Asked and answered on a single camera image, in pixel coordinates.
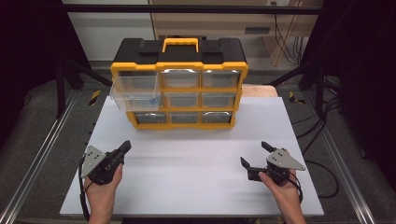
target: white table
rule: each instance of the white table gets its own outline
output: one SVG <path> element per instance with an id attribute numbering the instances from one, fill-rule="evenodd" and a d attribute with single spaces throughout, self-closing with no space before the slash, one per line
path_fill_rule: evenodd
<path id="1" fill-rule="evenodd" d="M 107 97 L 89 145 L 102 151 L 130 140 L 114 214 L 123 217 L 263 217 L 279 211 L 263 183 L 249 181 L 240 157 L 266 166 L 261 141 L 283 147 L 304 164 L 301 150 L 279 97 L 242 97 L 231 130 L 140 131 Z M 309 171 L 298 171 L 305 216 L 323 210 Z M 61 215 L 81 216 L 78 176 Z"/>

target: transparent drawer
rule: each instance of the transparent drawer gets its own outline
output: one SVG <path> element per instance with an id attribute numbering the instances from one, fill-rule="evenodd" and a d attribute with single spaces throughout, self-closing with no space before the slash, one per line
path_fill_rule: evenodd
<path id="1" fill-rule="evenodd" d="M 110 96 L 121 111 L 157 111 L 162 101 L 159 79 L 151 75 L 115 77 Z"/>
<path id="2" fill-rule="evenodd" d="M 232 107 L 236 92 L 202 93 L 202 107 Z"/>
<path id="3" fill-rule="evenodd" d="M 169 112 L 171 123 L 197 123 L 198 112 Z"/>
<path id="4" fill-rule="evenodd" d="M 237 87 L 241 71 L 206 70 L 202 72 L 202 86 L 212 88 Z"/>
<path id="5" fill-rule="evenodd" d="M 166 123 L 166 114 L 163 112 L 134 112 L 139 124 L 162 124 Z"/>
<path id="6" fill-rule="evenodd" d="M 198 92 L 166 92 L 164 95 L 168 107 L 198 106 Z"/>
<path id="7" fill-rule="evenodd" d="M 206 111 L 201 112 L 202 123 L 230 123 L 233 112 Z"/>
<path id="8" fill-rule="evenodd" d="M 194 88 L 199 86 L 199 71 L 166 69 L 161 74 L 165 88 Z"/>

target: wall socket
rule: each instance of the wall socket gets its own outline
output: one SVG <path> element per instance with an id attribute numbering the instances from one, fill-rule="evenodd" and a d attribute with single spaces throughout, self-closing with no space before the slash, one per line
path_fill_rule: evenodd
<path id="1" fill-rule="evenodd" d="M 267 0 L 266 6 L 268 7 L 287 7 L 290 0 Z"/>

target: yellow and black tool box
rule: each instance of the yellow and black tool box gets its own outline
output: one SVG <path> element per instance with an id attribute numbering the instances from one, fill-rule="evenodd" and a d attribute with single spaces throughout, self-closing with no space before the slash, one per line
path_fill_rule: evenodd
<path id="1" fill-rule="evenodd" d="M 235 124 L 248 64 L 237 38 L 125 38 L 110 70 L 136 129 L 218 129 Z"/>

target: person's left hand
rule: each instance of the person's left hand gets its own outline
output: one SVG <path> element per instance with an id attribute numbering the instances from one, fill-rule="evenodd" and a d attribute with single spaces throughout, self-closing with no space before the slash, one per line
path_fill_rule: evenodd
<path id="1" fill-rule="evenodd" d="M 106 185 L 96 185 L 86 177 L 84 189 L 91 208 L 89 223 L 109 223 L 113 215 L 113 207 L 116 198 L 116 189 L 122 180 L 122 164 L 117 167 L 113 180 Z"/>

